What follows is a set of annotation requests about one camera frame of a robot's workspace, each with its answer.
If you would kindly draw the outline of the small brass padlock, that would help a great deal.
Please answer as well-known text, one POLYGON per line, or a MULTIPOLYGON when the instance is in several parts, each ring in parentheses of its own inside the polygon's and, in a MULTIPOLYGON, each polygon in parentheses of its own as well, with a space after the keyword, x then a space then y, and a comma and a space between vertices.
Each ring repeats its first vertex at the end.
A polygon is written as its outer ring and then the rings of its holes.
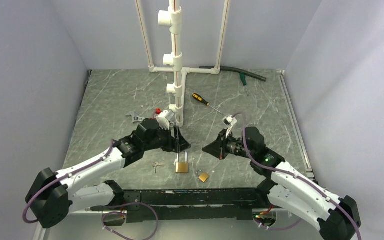
POLYGON ((202 170, 198 170, 195 174, 202 183, 205 183, 210 177, 206 172, 202 170))

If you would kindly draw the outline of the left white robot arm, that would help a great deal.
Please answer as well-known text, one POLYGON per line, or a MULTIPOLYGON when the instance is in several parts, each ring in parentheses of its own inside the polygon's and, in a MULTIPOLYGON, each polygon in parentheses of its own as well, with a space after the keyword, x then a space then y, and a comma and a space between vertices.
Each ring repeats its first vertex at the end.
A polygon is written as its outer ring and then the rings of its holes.
POLYGON ((68 214, 88 207, 107 206, 117 210, 124 203, 125 193, 115 181, 107 180, 92 187, 88 184, 136 163, 147 151, 179 154, 190 148, 177 126, 164 128, 156 119, 146 118, 130 135, 111 140, 102 153, 66 169, 40 171, 25 197, 22 220, 49 229, 68 214))

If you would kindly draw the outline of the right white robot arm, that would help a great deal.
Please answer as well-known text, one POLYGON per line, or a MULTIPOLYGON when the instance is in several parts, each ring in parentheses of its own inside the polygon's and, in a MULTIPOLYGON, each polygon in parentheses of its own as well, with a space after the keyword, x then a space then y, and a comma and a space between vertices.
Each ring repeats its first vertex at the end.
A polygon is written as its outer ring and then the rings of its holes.
POLYGON ((284 157, 266 146, 256 127, 246 127, 235 138, 223 129, 202 151, 224 160, 228 155, 250 159, 252 169, 265 179, 256 187, 255 200, 262 207, 280 207, 312 225, 324 240, 361 239, 357 202, 322 188, 298 172, 284 157))

